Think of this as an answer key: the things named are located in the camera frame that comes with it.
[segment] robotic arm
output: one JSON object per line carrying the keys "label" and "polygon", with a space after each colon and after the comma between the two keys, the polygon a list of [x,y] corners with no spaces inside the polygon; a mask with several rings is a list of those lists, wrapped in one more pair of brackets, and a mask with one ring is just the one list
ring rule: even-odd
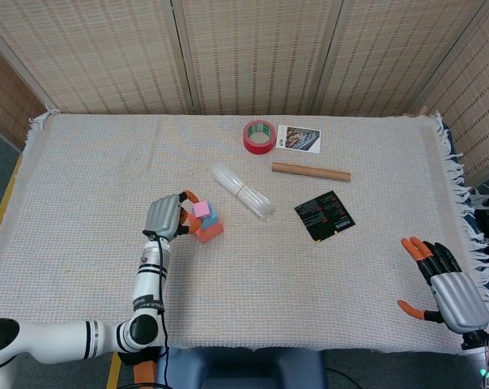
{"label": "robotic arm", "polygon": [[462,355],[479,374],[482,388],[489,388],[489,334],[484,331],[489,311],[472,279],[440,243],[432,245],[417,237],[402,239],[401,243],[430,286],[439,311],[417,310],[402,300],[398,300],[399,306],[414,318],[446,323],[451,331],[462,335]]}
{"label": "robotic arm", "polygon": [[170,261],[169,242],[177,235],[194,233],[201,224],[196,220],[184,226],[187,212],[181,203],[198,198],[189,191],[173,194],[153,202],[146,229],[149,238],[144,246],[133,293],[133,316],[119,324],[97,320],[67,324],[21,323],[0,318],[0,389],[12,387],[17,368],[16,356],[30,353],[40,363],[77,361],[104,353],[136,353],[150,346],[159,330],[164,313],[162,291]]}

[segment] yellow tape line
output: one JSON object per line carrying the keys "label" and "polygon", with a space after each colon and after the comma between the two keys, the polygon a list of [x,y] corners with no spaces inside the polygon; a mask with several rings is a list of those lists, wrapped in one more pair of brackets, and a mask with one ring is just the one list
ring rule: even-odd
{"label": "yellow tape line", "polygon": [[121,358],[117,353],[112,355],[112,364],[109,367],[108,382],[106,383],[106,389],[117,389],[118,376],[121,373]]}
{"label": "yellow tape line", "polygon": [[16,181],[15,177],[16,174],[18,174],[18,169],[20,165],[21,165],[21,156],[18,157],[18,161],[16,162],[15,169],[11,174],[11,179],[9,180],[9,184],[7,185],[7,188],[5,189],[5,193],[3,194],[2,202],[0,203],[0,224],[2,224],[3,215],[5,214],[7,205],[9,204],[9,199],[11,198],[11,194],[12,194],[12,188],[14,187]]}

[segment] pink block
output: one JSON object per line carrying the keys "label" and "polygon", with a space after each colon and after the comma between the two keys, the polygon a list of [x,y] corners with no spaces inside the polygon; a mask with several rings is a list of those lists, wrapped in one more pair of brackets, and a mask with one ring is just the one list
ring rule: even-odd
{"label": "pink block", "polygon": [[223,233],[223,225],[221,222],[218,222],[218,224],[214,224],[208,229],[199,229],[196,231],[196,236],[201,243],[207,243],[210,239],[217,237],[221,233]]}
{"label": "pink block", "polygon": [[205,217],[210,215],[209,203],[207,201],[200,201],[193,204],[193,213],[196,217]]}

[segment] cardboard tube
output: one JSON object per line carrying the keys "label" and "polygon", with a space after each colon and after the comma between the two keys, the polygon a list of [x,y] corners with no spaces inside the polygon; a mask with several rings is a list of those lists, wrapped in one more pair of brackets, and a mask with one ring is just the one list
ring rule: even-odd
{"label": "cardboard tube", "polygon": [[349,182],[351,174],[347,172],[338,172],[336,170],[312,168],[310,166],[283,164],[280,162],[271,163],[272,172],[282,172],[291,174],[301,174],[303,176],[328,178],[329,180],[338,180]]}

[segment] woven screen panel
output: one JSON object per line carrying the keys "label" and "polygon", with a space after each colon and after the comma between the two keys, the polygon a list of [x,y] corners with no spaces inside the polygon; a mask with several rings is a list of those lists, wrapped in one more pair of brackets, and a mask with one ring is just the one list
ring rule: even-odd
{"label": "woven screen panel", "polygon": [[441,53],[480,4],[479,0],[348,0],[315,113],[404,113]]}
{"label": "woven screen panel", "polygon": [[182,4],[203,113],[306,113],[332,2]]}
{"label": "woven screen panel", "polygon": [[161,2],[0,0],[0,35],[63,112],[186,113]]}
{"label": "woven screen panel", "polygon": [[28,119],[44,111],[45,107],[0,54],[0,134],[23,148]]}
{"label": "woven screen panel", "polygon": [[423,104],[438,109],[451,126],[457,150],[464,153],[466,180],[483,176],[489,168],[489,11],[456,49]]}

